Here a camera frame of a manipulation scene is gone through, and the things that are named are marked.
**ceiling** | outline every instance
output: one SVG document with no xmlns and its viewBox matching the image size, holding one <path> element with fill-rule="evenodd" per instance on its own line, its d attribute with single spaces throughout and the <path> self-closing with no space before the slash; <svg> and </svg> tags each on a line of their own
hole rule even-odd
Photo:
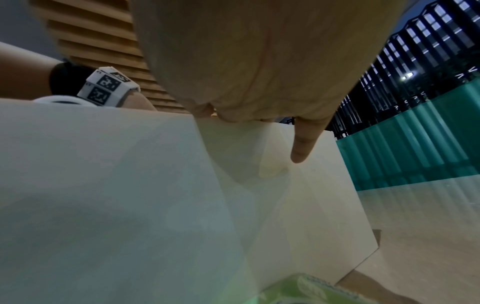
<svg viewBox="0 0 480 304">
<path fill-rule="evenodd" d="M 64 56 L 95 68 L 113 66 L 137 82 L 158 111 L 188 114 L 150 74 L 127 0 L 32 0 L 30 5 Z"/>
</svg>

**white ring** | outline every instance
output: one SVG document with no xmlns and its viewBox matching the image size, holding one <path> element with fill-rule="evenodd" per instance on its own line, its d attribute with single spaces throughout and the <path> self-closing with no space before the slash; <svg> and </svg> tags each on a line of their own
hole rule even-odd
<svg viewBox="0 0 480 304">
<path fill-rule="evenodd" d="M 82 98 L 67 96 L 67 95 L 45 96 L 45 97 L 40 97 L 33 100 L 33 102 L 38 104 L 57 104 L 57 105 L 62 104 L 62 103 L 59 103 L 60 101 L 73 102 L 84 107 L 97 107 L 93 103 L 88 102 Z"/>
</svg>

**green wall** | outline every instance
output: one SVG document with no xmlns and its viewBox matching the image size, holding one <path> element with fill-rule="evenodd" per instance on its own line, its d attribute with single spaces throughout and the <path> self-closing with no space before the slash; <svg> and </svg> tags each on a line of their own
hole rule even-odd
<svg viewBox="0 0 480 304">
<path fill-rule="evenodd" d="M 480 79 L 337 141 L 357 190 L 480 173 Z"/>
</svg>

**green curtain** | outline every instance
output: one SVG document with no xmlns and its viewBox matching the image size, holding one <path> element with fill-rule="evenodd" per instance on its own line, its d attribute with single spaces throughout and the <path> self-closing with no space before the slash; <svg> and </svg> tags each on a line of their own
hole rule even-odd
<svg viewBox="0 0 480 304">
<path fill-rule="evenodd" d="M 357 190 L 480 172 L 480 79 L 337 141 Z"/>
</svg>

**black wristband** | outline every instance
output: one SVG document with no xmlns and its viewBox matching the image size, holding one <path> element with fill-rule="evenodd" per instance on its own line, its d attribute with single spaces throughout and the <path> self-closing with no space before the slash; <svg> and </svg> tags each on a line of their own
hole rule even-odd
<svg viewBox="0 0 480 304">
<path fill-rule="evenodd" d="M 71 61 L 57 64 L 50 72 L 50 90 L 53 95 L 76 96 L 95 68 Z"/>
</svg>

